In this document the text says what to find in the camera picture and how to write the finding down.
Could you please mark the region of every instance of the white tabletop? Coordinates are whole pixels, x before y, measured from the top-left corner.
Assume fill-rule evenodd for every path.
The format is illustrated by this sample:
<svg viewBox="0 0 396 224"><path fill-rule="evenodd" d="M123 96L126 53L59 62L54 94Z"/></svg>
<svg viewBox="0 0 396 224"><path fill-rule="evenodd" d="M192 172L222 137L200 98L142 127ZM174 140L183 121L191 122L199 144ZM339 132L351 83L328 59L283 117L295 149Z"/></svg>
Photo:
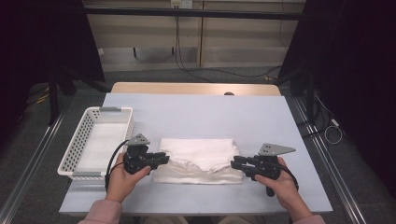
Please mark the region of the white tabletop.
<svg viewBox="0 0 396 224"><path fill-rule="evenodd" d="M243 156L257 154L263 143L295 147L282 157L300 184L313 212L332 207L283 96L215 96L108 93L104 106L134 109L133 133L142 133L157 151L161 138L232 138ZM73 181L61 213L84 215L106 195L103 181ZM257 215L285 212L265 186L244 177L241 185L160 184L142 179L123 203L135 216Z"/></svg>

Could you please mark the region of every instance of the white towel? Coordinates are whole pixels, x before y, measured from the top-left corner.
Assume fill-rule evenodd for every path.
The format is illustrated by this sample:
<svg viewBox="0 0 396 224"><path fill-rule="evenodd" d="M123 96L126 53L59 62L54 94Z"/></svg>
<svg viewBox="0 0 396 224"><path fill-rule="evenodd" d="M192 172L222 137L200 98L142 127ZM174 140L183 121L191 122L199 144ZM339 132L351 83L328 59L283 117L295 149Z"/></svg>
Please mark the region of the white towel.
<svg viewBox="0 0 396 224"><path fill-rule="evenodd" d="M233 139L163 138L160 152L170 156L168 164L154 172L154 182L186 184L240 184L242 172L231 168L239 155Z"/></svg>

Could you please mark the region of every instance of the person's left hand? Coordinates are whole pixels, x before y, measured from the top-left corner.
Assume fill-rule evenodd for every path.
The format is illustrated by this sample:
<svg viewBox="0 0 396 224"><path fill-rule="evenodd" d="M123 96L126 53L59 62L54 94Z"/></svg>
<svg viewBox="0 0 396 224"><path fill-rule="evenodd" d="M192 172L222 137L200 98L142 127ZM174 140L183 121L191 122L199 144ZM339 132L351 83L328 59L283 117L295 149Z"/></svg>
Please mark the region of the person's left hand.
<svg viewBox="0 0 396 224"><path fill-rule="evenodd" d="M116 165L123 161L124 154L125 153L120 153L117 157ZM105 199L122 203L132 192L136 183L145 177L149 171L150 167L147 166L136 174L131 175L124 170L123 163L116 166L111 172Z"/></svg>

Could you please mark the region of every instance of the white cloth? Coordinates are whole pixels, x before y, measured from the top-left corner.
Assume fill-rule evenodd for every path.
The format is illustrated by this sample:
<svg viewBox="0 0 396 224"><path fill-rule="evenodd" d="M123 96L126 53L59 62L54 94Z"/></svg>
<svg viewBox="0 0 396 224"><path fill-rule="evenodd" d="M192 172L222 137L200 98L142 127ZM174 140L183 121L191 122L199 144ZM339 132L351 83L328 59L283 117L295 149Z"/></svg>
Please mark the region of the white cloth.
<svg viewBox="0 0 396 224"><path fill-rule="evenodd" d="M160 152L169 162L154 172L154 182L184 184L241 184L243 173L231 168L239 155L233 139L161 140Z"/></svg>

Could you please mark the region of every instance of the wall outlet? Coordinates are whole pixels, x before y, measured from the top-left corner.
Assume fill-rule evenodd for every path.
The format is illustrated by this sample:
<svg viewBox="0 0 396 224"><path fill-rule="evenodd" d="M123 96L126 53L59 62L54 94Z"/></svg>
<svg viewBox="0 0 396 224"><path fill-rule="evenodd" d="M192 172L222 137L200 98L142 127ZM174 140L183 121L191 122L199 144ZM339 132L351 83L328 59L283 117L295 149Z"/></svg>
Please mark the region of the wall outlet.
<svg viewBox="0 0 396 224"><path fill-rule="evenodd" d="M192 9L192 0L181 0L181 8Z"/></svg>
<svg viewBox="0 0 396 224"><path fill-rule="evenodd" d="M171 8L181 8L181 0L171 0Z"/></svg>

